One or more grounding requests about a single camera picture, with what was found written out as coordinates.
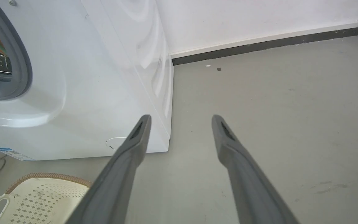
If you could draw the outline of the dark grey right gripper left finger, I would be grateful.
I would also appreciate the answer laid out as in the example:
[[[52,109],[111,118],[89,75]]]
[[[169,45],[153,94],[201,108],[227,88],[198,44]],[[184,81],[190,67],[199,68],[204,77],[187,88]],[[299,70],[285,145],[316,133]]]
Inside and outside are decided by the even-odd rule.
[[[147,151],[152,118],[140,117],[91,188],[66,221],[67,224],[123,224],[135,173]]]

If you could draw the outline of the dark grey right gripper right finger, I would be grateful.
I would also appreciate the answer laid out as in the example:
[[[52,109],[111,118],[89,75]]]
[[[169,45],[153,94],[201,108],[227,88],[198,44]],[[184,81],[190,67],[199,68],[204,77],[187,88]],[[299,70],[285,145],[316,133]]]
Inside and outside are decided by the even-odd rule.
[[[212,117],[218,159],[227,169],[240,224],[298,224],[294,213],[222,116]]]

